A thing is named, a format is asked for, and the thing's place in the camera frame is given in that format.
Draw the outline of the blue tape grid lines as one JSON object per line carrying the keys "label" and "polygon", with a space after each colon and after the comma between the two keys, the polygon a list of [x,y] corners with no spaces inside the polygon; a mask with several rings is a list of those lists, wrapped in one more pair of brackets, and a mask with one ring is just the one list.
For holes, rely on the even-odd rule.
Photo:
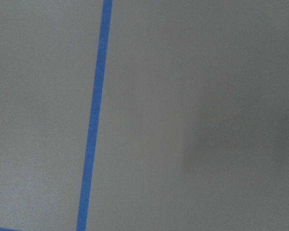
{"label": "blue tape grid lines", "polygon": [[83,231],[110,0],[0,0],[0,231]]}

